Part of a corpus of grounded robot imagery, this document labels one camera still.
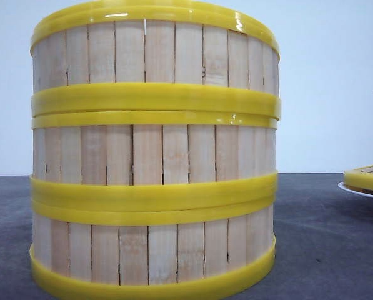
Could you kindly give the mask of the front bamboo steamer basket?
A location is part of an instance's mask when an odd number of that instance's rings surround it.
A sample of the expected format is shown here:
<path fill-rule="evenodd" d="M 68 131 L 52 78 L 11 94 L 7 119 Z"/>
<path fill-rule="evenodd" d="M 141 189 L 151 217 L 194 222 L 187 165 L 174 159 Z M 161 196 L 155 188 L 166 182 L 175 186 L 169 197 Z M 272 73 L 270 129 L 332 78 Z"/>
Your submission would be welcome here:
<path fill-rule="evenodd" d="M 275 245 L 268 206 L 226 220 L 124 228 L 117 285 L 62 276 L 35 259 L 31 269 L 59 299 L 223 299 L 271 271 Z"/>

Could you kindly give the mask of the white plate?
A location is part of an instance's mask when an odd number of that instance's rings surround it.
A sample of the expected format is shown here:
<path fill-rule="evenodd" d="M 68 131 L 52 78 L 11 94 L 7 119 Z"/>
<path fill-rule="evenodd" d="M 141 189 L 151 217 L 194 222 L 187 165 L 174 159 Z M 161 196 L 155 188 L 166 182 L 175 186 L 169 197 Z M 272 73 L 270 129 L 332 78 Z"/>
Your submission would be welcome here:
<path fill-rule="evenodd" d="M 343 182 L 339 182 L 338 183 L 338 187 L 344 191 L 347 191 L 349 193 L 352 193 L 352 194 L 356 194 L 356 195 L 360 195 L 360 196 L 364 196 L 364 197 L 367 197 L 367 198 L 373 198 L 373 194 L 371 193 L 367 193 L 367 192 L 362 192 L 362 191 L 356 191 L 356 190 L 353 190 L 349 187 L 347 187 Z"/>

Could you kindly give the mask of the yellow rimmed steamer lid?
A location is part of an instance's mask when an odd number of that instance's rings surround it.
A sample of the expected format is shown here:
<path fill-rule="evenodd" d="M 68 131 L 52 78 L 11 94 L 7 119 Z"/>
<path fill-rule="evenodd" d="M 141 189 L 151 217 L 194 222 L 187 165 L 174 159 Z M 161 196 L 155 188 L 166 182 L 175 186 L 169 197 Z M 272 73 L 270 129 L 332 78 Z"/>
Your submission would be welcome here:
<path fill-rule="evenodd" d="M 373 165 L 344 171 L 344 184 L 373 191 Z"/>

